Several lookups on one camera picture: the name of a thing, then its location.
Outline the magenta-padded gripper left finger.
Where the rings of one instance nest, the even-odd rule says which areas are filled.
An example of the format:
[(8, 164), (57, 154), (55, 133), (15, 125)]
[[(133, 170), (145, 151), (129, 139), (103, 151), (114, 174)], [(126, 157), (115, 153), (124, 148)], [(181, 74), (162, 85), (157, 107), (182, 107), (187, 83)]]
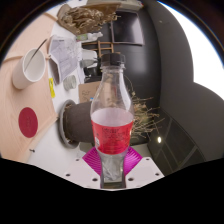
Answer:
[(90, 149), (82, 158), (76, 158), (65, 171), (66, 180), (84, 188), (101, 188), (101, 160), (95, 148)]

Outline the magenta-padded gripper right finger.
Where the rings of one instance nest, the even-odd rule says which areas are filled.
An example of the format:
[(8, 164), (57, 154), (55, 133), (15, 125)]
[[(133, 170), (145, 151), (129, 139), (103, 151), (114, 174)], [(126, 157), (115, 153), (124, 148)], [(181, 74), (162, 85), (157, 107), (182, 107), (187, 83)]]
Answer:
[(123, 165), (127, 189), (143, 187), (164, 177), (150, 157), (142, 157), (133, 148), (128, 149)]

